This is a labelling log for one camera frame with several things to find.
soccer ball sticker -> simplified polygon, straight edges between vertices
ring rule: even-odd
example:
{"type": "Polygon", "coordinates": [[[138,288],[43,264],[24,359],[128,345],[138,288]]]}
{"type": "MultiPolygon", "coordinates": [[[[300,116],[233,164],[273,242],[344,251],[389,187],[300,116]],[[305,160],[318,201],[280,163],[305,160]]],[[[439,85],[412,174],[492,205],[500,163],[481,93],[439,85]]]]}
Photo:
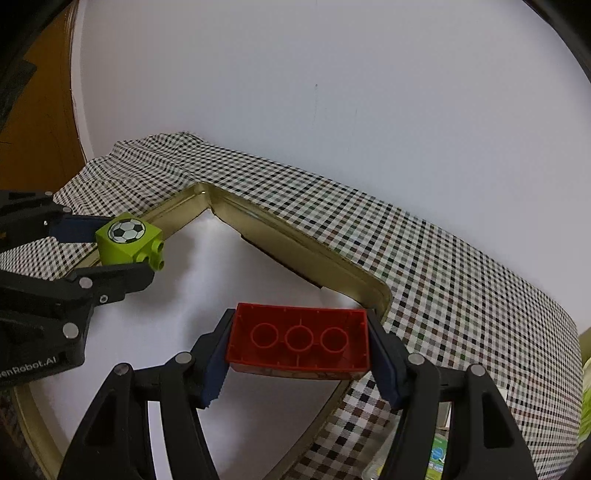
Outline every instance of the soccer ball sticker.
{"type": "Polygon", "coordinates": [[[146,233],[146,226],[135,218],[125,218],[111,225],[109,238],[116,244],[132,244],[146,233]]]}

green object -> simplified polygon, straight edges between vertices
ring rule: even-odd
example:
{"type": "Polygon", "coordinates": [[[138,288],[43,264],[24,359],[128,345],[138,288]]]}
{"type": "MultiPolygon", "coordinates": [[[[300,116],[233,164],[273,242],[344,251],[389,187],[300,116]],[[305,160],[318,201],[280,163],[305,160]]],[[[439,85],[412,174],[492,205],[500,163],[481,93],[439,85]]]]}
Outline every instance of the green object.
{"type": "Polygon", "coordinates": [[[96,243],[103,265],[149,262],[152,270],[162,270],[162,230],[123,213],[96,231],[96,243]]]}
{"type": "Polygon", "coordinates": [[[447,452],[447,439],[441,435],[435,435],[433,447],[431,448],[431,458],[425,480],[441,480],[443,473],[443,463],[447,452]]]}
{"type": "Polygon", "coordinates": [[[578,446],[587,441],[589,433],[591,433],[591,358],[587,360],[583,367],[583,404],[581,407],[578,446]]]}
{"type": "MultiPolygon", "coordinates": [[[[369,465],[365,468],[365,470],[363,470],[361,474],[361,478],[363,480],[378,480],[379,476],[382,474],[384,464],[386,463],[386,458],[388,457],[390,447],[392,446],[394,436],[396,435],[396,430],[398,429],[398,422],[399,418],[396,417],[393,420],[393,430],[386,438],[386,441],[379,448],[378,452],[375,454],[369,465]]],[[[431,457],[429,458],[429,465],[427,467],[425,480],[441,480],[446,453],[447,439],[444,436],[436,433],[435,438],[433,439],[433,446],[431,447],[431,457]]]]}

green lego brick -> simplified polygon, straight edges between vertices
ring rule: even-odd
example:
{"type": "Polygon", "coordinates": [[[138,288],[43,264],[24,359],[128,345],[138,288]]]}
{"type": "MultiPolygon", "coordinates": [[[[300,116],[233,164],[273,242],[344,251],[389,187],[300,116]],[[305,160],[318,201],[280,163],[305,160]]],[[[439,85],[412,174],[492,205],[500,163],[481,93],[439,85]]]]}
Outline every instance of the green lego brick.
{"type": "Polygon", "coordinates": [[[96,243],[103,265],[149,262],[154,271],[162,270],[162,230],[123,213],[96,231],[96,243]]]}

wooden door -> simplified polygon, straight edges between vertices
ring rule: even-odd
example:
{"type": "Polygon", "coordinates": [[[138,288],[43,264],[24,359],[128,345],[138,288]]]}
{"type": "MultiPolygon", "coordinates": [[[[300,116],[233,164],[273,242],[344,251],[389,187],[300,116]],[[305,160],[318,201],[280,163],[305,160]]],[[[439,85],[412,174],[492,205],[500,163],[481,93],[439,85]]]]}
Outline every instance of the wooden door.
{"type": "Polygon", "coordinates": [[[37,67],[0,132],[0,189],[51,190],[84,166],[70,91],[76,3],[37,37],[24,59],[37,67]]]}

red lego brick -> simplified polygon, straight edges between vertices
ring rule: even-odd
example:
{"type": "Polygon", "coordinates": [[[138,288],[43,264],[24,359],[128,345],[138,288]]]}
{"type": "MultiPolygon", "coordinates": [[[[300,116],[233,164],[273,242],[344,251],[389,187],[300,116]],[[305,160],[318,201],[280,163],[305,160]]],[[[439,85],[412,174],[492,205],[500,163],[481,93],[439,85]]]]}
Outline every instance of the red lego brick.
{"type": "Polygon", "coordinates": [[[239,372],[348,380],[369,371],[365,310],[239,303],[226,360],[239,372]]]}

